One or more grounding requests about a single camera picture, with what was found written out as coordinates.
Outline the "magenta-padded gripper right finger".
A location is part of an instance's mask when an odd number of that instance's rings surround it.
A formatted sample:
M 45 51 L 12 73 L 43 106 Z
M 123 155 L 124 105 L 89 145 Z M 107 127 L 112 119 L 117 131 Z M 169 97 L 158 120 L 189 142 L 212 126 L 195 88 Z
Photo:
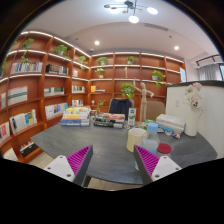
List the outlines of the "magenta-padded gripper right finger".
M 181 170 L 168 156 L 159 157 L 137 145 L 134 146 L 134 157 L 144 185 Z

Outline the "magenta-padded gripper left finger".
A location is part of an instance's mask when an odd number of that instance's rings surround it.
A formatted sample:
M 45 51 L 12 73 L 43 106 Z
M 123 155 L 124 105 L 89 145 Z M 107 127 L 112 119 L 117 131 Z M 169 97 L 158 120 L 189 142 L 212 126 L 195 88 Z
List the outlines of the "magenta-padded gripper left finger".
M 81 186 L 93 156 L 93 146 L 89 145 L 69 156 L 59 155 L 44 170 Z

